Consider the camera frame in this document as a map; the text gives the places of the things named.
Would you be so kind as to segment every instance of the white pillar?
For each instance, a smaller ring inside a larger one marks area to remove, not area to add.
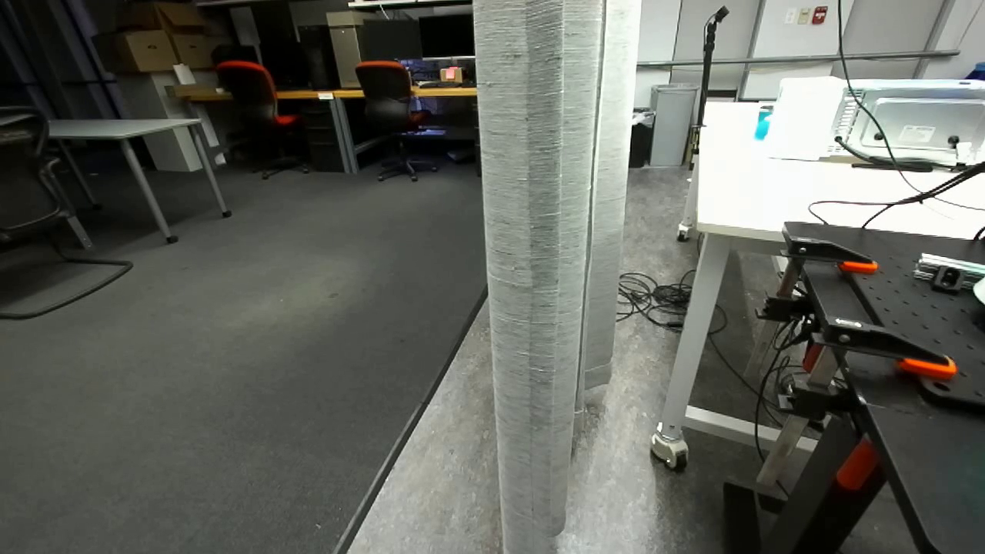
[[[475,2],[501,550],[553,550],[562,530],[581,353],[595,352],[585,331],[601,327],[585,317],[585,283],[602,289],[602,273],[618,271],[596,269],[608,252],[595,261],[591,245],[612,245],[622,227],[622,191],[608,183],[624,185],[624,165],[608,176],[608,157],[628,164],[618,145],[633,91],[628,64],[628,101],[612,101],[622,97],[601,78],[622,64],[602,68],[602,43],[633,8],[636,0]],[[633,24],[618,28],[631,46]],[[591,227],[612,214],[616,227]]]

